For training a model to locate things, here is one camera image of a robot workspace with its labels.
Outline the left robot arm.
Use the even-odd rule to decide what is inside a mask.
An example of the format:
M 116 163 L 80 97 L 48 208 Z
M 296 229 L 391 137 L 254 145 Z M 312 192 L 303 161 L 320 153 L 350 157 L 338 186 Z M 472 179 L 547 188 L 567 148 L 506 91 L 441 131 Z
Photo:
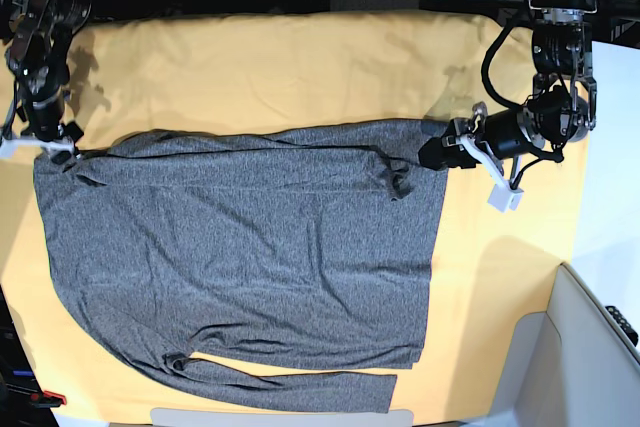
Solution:
M 435 171 L 474 168 L 482 161 L 500 166 L 505 159 L 523 155 L 536 162 L 562 162 L 566 145 L 581 140 L 596 125 L 597 83 L 587 22 L 596 11 L 597 0 L 524 0 L 481 64 L 482 85 L 501 111 L 488 115 L 476 107 L 471 118 L 452 120 L 441 137 L 419 150 L 421 165 Z M 522 20 L 532 27 L 536 73 L 532 94 L 517 103 L 496 90 L 490 67 Z

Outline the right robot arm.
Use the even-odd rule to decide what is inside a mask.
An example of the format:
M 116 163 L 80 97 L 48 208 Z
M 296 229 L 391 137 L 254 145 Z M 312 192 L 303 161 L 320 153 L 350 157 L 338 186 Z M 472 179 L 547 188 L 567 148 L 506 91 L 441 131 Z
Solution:
M 1 127 L 1 157 L 20 147 L 37 147 L 57 163 L 78 154 L 84 132 L 63 122 L 70 92 L 67 55 L 71 43 L 87 23 L 92 0 L 28 0 L 6 50 L 13 75 L 13 98 Z

